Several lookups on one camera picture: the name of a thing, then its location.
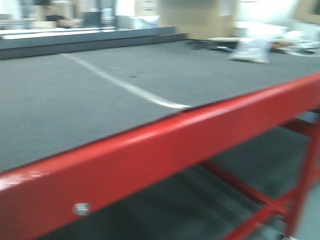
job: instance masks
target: white line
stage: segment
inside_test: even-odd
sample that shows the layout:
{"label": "white line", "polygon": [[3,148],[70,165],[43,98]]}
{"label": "white line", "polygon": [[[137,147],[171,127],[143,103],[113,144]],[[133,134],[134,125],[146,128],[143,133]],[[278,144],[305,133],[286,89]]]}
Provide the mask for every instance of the white line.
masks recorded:
{"label": "white line", "polygon": [[152,103],[164,106],[164,107],[168,107],[168,108],[172,108],[172,109],[187,109],[190,108],[190,106],[188,105],[183,105],[183,104],[179,104],[179,103],[175,103],[169,100],[166,100],[158,95],[155,95],[151,92],[148,92],[146,90],[143,90],[140,87],[137,87],[135,85],[132,85],[130,83],[125,82],[124,80],[120,80],[117,79],[111,75],[109,75],[108,73],[101,71],[99,68],[95,67],[94,65],[76,57],[73,56],[71,54],[66,54],[66,53],[61,53],[60,55],[64,56],[67,59],[70,59],[72,61],[77,62],[78,64],[84,66],[85,68],[87,68],[88,70],[92,71],[93,73],[95,73],[96,75],[107,79],[109,82],[129,91],[132,94],[135,94],[136,96],[139,96],[143,99],[146,99]]}

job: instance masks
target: metal bolt head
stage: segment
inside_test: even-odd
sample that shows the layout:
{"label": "metal bolt head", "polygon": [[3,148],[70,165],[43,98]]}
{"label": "metal bolt head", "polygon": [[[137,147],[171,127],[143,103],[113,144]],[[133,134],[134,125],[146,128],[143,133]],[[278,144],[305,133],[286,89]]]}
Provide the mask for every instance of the metal bolt head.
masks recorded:
{"label": "metal bolt head", "polygon": [[89,203],[77,203],[73,207],[73,213],[79,216],[88,216],[90,214]]}

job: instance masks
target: red steel beam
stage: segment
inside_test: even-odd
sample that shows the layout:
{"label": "red steel beam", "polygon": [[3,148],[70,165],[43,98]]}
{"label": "red steel beam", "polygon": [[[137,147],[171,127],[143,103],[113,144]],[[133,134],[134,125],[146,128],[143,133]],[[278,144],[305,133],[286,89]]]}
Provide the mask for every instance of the red steel beam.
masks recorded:
{"label": "red steel beam", "polygon": [[286,122],[281,127],[305,135],[307,137],[311,137],[315,129],[315,125],[313,123],[297,118]]}
{"label": "red steel beam", "polygon": [[287,228],[285,230],[287,236],[293,236],[295,233],[309,188],[312,185],[313,175],[317,168],[320,153],[320,117],[317,119],[314,131],[312,131],[310,137],[310,143],[297,184],[297,195],[293,200],[292,210],[287,218]]}
{"label": "red steel beam", "polygon": [[0,174],[0,239],[30,240],[320,106],[320,73]]}
{"label": "red steel beam", "polygon": [[[297,192],[297,188],[294,188],[283,196],[281,196],[276,201],[282,207],[285,207],[290,201],[292,201],[293,197]],[[263,224],[265,224],[272,216],[277,214],[277,210],[272,205],[265,205],[260,210],[255,212],[252,217],[250,217],[247,221],[242,223],[239,227],[230,232],[227,236],[225,236],[222,240],[243,240],[248,235],[253,233],[255,230],[260,228]]]}
{"label": "red steel beam", "polygon": [[208,170],[210,173],[214,174],[230,186],[232,186],[234,189],[239,191],[240,193],[247,196],[249,199],[253,200],[254,202],[258,204],[266,204],[272,207],[271,209],[273,211],[276,211],[278,214],[285,215],[287,212],[287,209],[280,205],[276,200],[271,199],[270,197],[264,195],[260,191],[254,189],[250,185],[244,183],[243,181],[240,181],[227,171],[219,168],[215,164],[213,164],[210,161],[205,161],[200,163],[200,165]]}

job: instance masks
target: dark gray table top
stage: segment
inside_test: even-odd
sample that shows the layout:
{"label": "dark gray table top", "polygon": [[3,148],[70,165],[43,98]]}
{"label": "dark gray table top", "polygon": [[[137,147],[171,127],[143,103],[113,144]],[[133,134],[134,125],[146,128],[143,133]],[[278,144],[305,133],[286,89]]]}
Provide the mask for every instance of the dark gray table top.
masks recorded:
{"label": "dark gray table top", "polygon": [[320,66],[318,58],[282,54],[271,54],[270,64],[227,57],[172,42],[0,61],[0,172],[181,111],[150,102],[130,87],[197,107]]}

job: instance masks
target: cardboard box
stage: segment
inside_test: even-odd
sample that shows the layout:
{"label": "cardboard box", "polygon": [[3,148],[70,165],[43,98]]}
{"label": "cardboard box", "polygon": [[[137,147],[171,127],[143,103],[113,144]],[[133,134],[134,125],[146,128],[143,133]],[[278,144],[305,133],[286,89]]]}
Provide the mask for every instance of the cardboard box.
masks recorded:
{"label": "cardboard box", "polygon": [[158,6],[156,0],[135,0],[134,16],[156,16],[158,15]]}
{"label": "cardboard box", "polygon": [[235,0],[158,0],[158,25],[175,26],[189,39],[231,37],[236,11]]}
{"label": "cardboard box", "polygon": [[320,25],[320,0],[300,0],[293,17],[306,23]]}

